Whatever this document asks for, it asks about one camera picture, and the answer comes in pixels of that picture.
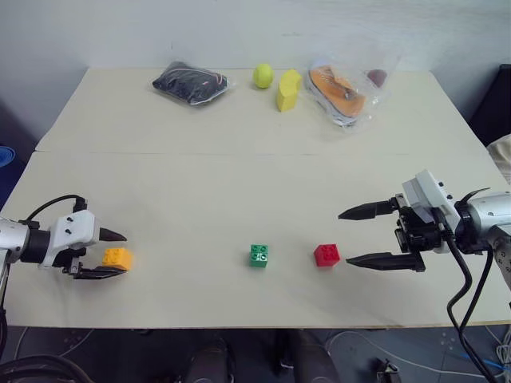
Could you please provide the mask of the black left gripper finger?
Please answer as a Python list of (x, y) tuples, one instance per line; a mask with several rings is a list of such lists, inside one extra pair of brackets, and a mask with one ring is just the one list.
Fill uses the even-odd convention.
[(126, 242), (127, 239), (120, 233), (100, 227), (98, 239), (102, 242)]
[(81, 267), (80, 270), (73, 276), (78, 280), (101, 280), (105, 278), (112, 278), (120, 274), (124, 274), (126, 270), (117, 267), (99, 266), (93, 269)]

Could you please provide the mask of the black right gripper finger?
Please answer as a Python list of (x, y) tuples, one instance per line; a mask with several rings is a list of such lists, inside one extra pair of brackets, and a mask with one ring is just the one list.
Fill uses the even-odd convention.
[(365, 220), (373, 219), (379, 215), (389, 215), (396, 210), (394, 199), (388, 199), (378, 202), (364, 203), (356, 207), (345, 210), (338, 215), (338, 219), (346, 220)]
[(347, 263), (372, 270), (412, 270), (424, 272), (425, 263), (418, 252), (393, 255), (390, 252), (360, 255), (346, 260)]

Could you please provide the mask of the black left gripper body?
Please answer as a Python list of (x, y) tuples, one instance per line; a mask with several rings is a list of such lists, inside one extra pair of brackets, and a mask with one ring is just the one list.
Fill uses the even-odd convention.
[(84, 278), (80, 258), (86, 255), (86, 251), (85, 247), (60, 251), (53, 261), (53, 267), (60, 268), (63, 274), (71, 275), (73, 278)]

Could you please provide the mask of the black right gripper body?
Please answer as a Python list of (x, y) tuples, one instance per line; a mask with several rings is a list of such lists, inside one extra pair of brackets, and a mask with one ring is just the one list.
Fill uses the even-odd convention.
[(403, 252), (434, 251), (446, 252), (446, 244), (442, 240), (441, 232), (435, 222), (425, 223), (409, 207), (403, 194), (396, 194), (392, 198), (398, 211), (397, 228), (394, 230), (398, 245)]

